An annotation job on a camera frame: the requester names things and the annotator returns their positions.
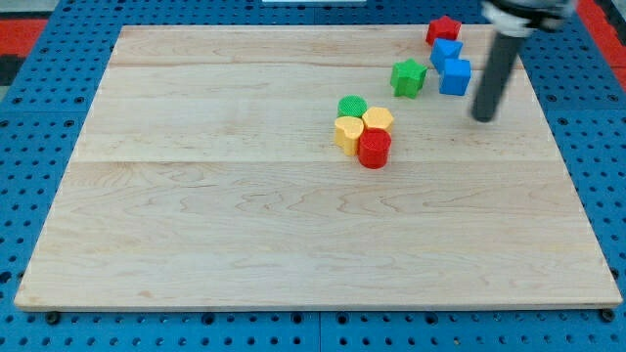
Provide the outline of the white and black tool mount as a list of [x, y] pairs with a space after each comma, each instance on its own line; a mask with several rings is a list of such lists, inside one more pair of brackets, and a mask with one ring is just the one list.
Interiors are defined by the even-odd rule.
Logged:
[[578, 0], [481, 0], [481, 14], [509, 37], [528, 37], [536, 30], [556, 32], [573, 15]]

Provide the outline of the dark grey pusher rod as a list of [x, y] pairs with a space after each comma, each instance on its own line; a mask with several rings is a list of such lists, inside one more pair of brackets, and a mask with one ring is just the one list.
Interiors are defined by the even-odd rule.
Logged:
[[495, 34], [470, 110], [474, 120], [494, 119], [524, 41], [524, 37]]

